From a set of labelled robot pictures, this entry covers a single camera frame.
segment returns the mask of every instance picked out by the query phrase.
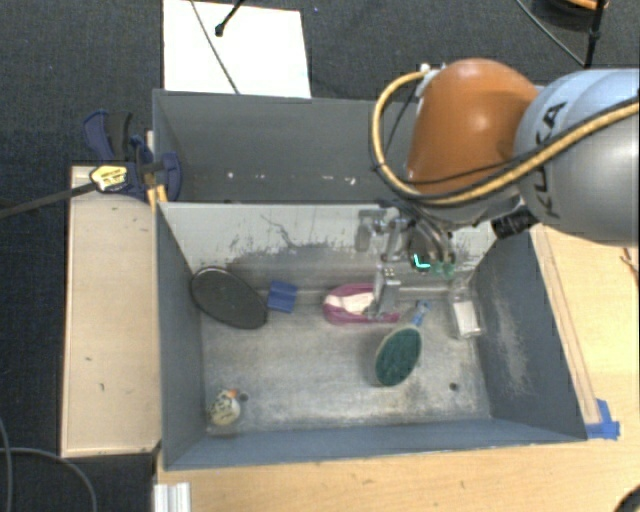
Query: blue tape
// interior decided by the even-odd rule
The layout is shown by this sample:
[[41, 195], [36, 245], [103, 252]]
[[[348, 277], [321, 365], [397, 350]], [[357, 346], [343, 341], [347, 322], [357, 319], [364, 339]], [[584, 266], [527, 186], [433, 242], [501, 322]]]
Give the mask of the blue tape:
[[587, 436], [589, 436], [589, 439], [611, 439], [617, 441], [618, 437], [620, 437], [620, 422], [612, 420], [606, 401], [596, 398], [596, 402], [598, 409], [600, 409], [602, 422], [585, 425]]
[[101, 163], [109, 162], [115, 158], [105, 126], [108, 116], [109, 113], [106, 110], [96, 110], [82, 122], [84, 140], [87, 146], [96, 153]]
[[413, 314], [411, 323], [416, 327], [420, 327], [422, 325], [422, 320], [424, 319], [424, 315], [426, 315], [427, 311], [429, 311], [430, 309], [431, 309], [431, 305], [426, 300], [419, 300], [416, 303], [416, 311]]

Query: gray bin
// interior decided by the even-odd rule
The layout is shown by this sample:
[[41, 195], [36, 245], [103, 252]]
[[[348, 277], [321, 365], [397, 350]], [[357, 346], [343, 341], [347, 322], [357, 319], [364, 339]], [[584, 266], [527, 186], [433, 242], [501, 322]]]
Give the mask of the gray bin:
[[[370, 281], [379, 259], [375, 241], [367, 253], [353, 247], [358, 211], [391, 197], [369, 172], [371, 108], [156, 91], [156, 151], [177, 150], [185, 175], [180, 201], [161, 205], [156, 218], [167, 469], [587, 438], [527, 234], [496, 243], [474, 274], [485, 332], [473, 341], [454, 335], [446, 286], [398, 266], [400, 310], [417, 298], [432, 304], [420, 362], [398, 386], [376, 386], [372, 375], [375, 349], [393, 326], [324, 319], [326, 293]], [[397, 132], [396, 158], [410, 125]], [[270, 312], [254, 331], [211, 319], [189, 291], [193, 273], [208, 265], [263, 296], [273, 279], [297, 285], [293, 313]], [[249, 399], [237, 423], [213, 427], [205, 408], [223, 388]]]

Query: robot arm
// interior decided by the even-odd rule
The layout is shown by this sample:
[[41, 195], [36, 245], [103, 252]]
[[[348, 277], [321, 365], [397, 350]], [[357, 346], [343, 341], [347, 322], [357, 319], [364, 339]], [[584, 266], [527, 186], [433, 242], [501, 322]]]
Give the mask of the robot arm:
[[484, 59], [429, 72], [403, 179], [384, 160], [377, 122], [393, 90], [426, 74], [381, 95], [372, 142], [385, 182], [431, 225], [453, 232], [493, 220], [504, 236], [540, 221], [637, 245], [637, 69], [581, 71], [541, 92]]

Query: green light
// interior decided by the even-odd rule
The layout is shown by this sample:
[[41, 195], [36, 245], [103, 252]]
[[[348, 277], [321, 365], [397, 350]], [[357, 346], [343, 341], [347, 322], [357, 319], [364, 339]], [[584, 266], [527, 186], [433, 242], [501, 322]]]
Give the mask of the green light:
[[413, 255], [413, 263], [415, 264], [416, 268], [419, 268], [421, 270], [427, 270], [431, 268], [431, 263], [420, 263], [420, 257], [417, 254]]

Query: wooden table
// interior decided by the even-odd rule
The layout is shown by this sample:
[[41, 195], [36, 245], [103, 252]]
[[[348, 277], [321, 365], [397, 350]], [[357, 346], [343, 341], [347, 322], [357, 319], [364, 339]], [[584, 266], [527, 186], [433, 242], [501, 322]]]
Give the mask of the wooden table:
[[595, 394], [621, 422], [618, 441], [255, 468], [159, 469], [158, 481], [191, 482], [194, 512], [613, 511], [640, 484], [638, 289], [620, 259], [622, 250], [544, 231], [552, 253], [547, 257], [560, 275], [553, 286], [566, 297]]

